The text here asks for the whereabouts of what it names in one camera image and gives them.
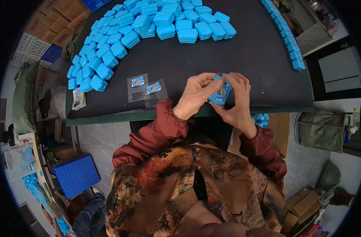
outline elastic cuff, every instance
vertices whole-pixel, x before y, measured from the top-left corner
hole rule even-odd
[[[187,136],[187,121],[182,121],[174,115],[172,110],[173,102],[171,100],[165,99],[159,102],[156,108],[158,124],[166,137],[178,138]]]

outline tiled floor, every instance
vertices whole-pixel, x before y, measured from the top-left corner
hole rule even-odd
[[[331,152],[316,148],[300,146],[295,139],[295,118],[291,113],[290,136],[286,157],[287,174],[284,177],[286,198],[292,196],[306,185],[315,186],[323,169],[324,163],[330,158]]]
[[[119,147],[129,142],[129,122],[92,124],[78,126],[82,153],[91,154],[101,181],[96,184],[105,195],[111,191],[112,155]]]

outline floral jacket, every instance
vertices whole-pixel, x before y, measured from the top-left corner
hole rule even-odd
[[[180,220],[198,200],[198,172],[205,182],[206,202],[222,220],[279,232],[285,217],[282,186],[287,169],[272,147],[273,133],[257,127],[253,139],[240,137],[247,161],[210,144],[173,144],[187,136],[187,129],[187,123],[174,116],[172,102],[164,100],[157,105],[157,119],[130,134],[130,142],[115,151],[107,234],[176,234]]]

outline hand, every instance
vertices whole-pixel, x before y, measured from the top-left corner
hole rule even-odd
[[[186,87],[178,104],[172,109],[174,115],[182,120],[188,120],[196,114],[208,97],[218,91],[224,84],[224,79],[213,80],[216,73],[204,72],[187,80]]]
[[[252,139],[257,134],[257,128],[254,125],[254,120],[250,115],[249,109],[249,93],[250,84],[249,80],[240,73],[223,74],[222,77],[227,80],[235,95],[235,107],[226,110],[220,105],[212,103],[215,109],[224,122],[238,128],[248,139]]]

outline woman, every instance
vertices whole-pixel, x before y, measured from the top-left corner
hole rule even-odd
[[[157,119],[130,134],[130,142],[114,152],[105,216],[109,236],[212,236],[216,230],[236,229],[240,236],[246,230],[247,236],[256,236],[268,231],[264,227],[279,235],[286,164],[272,147],[273,133],[255,126],[250,116],[249,80],[239,73],[213,81],[215,76],[205,72],[189,78],[175,107],[170,100],[160,102]],[[187,120],[224,80],[235,92],[235,107],[212,106],[241,130],[240,152],[249,161],[213,142],[186,138]]]

